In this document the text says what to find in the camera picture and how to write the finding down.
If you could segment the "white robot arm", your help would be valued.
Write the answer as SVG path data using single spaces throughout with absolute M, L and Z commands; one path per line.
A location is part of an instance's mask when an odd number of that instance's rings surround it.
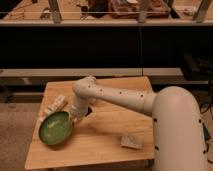
M 71 115 L 82 118 L 92 99 L 100 99 L 153 119 L 153 171 L 208 171 L 199 105 L 186 89 L 159 92 L 102 86 L 88 76 L 73 83 Z

